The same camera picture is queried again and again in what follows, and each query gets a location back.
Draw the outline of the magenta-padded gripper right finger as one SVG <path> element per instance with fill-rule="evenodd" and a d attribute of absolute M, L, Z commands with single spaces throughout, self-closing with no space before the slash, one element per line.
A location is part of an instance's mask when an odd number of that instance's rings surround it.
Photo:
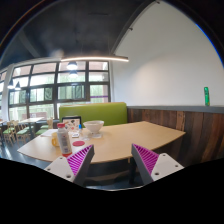
<path fill-rule="evenodd" d="M 167 153 L 157 154 L 137 144 L 132 145 L 131 153 L 145 185 L 183 169 Z"/>

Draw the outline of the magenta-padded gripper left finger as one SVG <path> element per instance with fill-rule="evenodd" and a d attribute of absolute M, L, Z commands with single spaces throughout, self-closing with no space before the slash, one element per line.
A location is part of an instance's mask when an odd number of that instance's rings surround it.
<path fill-rule="evenodd" d="M 85 182 L 93 156 L 94 146 L 89 145 L 68 157 L 59 156 L 45 170 L 76 185 L 82 186 Z"/>

